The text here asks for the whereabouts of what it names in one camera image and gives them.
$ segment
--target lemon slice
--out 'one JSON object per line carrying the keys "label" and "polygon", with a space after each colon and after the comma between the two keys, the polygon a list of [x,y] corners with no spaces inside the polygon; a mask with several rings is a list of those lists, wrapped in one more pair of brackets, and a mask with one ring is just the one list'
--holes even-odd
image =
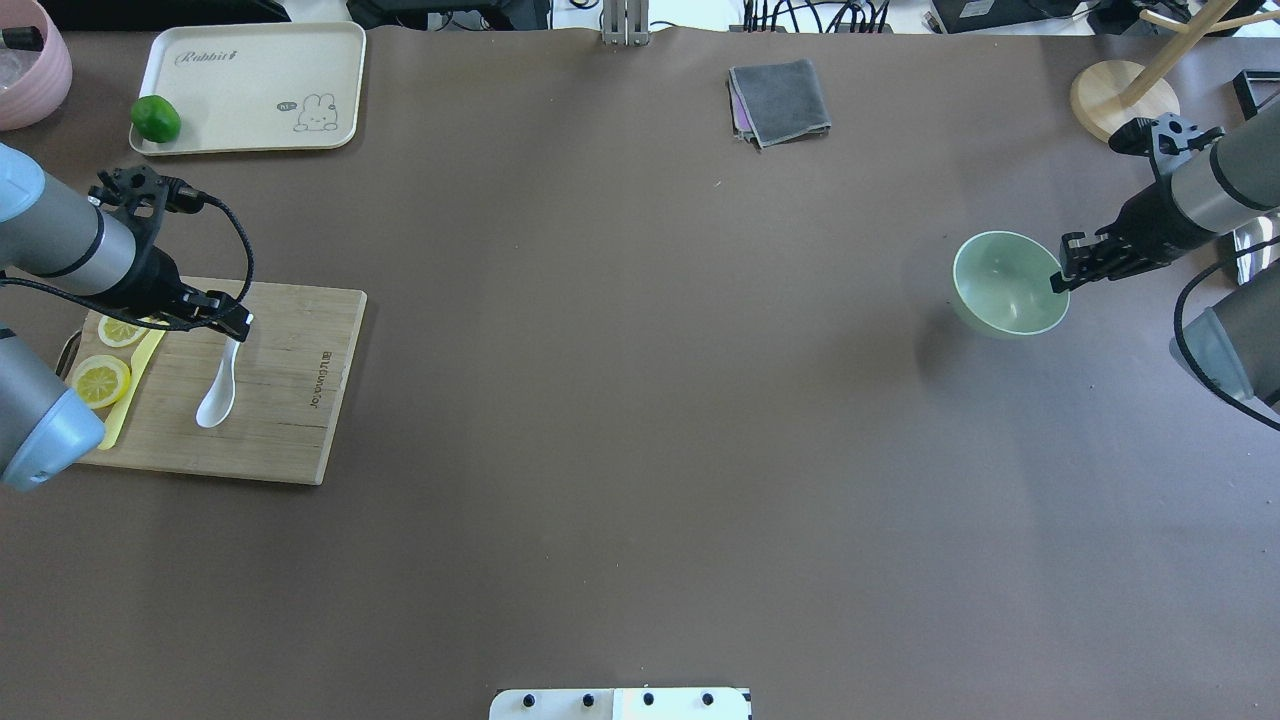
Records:
{"label": "lemon slice", "polygon": [[70,386],[90,410],[106,407],[129,388],[129,366],[114,355],[91,355],[76,366]]}
{"label": "lemon slice", "polygon": [[106,315],[97,322],[97,338],[101,340],[108,347],[124,347],[125,345],[133,345],[146,332],[146,328],[131,325],[129,323],[122,323],[120,320],[108,318]]}

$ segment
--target gray cloth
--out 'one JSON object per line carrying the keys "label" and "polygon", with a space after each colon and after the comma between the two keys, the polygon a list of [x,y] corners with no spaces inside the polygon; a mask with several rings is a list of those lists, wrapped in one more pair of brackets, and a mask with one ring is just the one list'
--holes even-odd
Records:
{"label": "gray cloth", "polygon": [[731,94],[742,102],[750,123],[744,137],[768,147],[809,133],[831,129],[818,72],[808,59],[778,65],[730,68]]}

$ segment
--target black device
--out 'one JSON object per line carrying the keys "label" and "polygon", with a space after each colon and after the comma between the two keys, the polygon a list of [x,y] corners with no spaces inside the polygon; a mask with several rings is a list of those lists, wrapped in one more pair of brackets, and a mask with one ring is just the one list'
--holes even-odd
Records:
{"label": "black device", "polygon": [[365,29],[425,27],[429,13],[475,10],[493,29],[547,29],[550,0],[347,0],[351,19]]}
{"label": "black device", "polygon": [[1079,0],[932,0],[933,14],[947,33],[1066,18]]}

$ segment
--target wooden stand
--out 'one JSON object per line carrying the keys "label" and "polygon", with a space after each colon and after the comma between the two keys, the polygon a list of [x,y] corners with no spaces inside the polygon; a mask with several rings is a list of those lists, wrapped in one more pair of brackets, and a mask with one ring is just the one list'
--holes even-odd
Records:
{"label": "wooden stand", "polygon": [[1126,60],[1106,60],[1076,76],[1071,83],[1071,111],[1075,113],[1075,119],[1080,120],[1084,129],[1106,142],[1111,133],[1132,118],[1178,113],[1178,95],[1164,78],[1183,55],[1211,32],[1280,17],[1280,12],[1272,12],[1220,23],[1219,19],[1233,5],[1235,0],[1210,0],[1187,24],[1143,10],[1142,19],[1178,35],[1146,68]]}

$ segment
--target brown table surface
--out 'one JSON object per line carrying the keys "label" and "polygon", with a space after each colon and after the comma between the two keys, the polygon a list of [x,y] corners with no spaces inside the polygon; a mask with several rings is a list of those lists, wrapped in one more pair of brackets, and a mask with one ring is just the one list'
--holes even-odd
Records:
{"label": "brown table surface", "polygon": [[[69,184],[150,35],[69,37],[4,142]],[[1149,182],[1068,86],[1157,42],[666,31],[369,36],[339,150],[160,158],[259,278],[369,292],[324,486],[77,466],[0,495],[0,715],[483,719],[518,687],[750,687],[756,717],[1280,715],[1280,445],[1167,352],[1176,266],[1025,342],[954,251],[1050,247]],[[736,64],[812,58],[835,128],[731,137]],[[1170,79],[1280,41],[1210,40]],[[212,210],[160,238],[236,277]],[[1202,301],[1229,287],[1215,278]],[[50,361],[74,306],[0,293]]]}

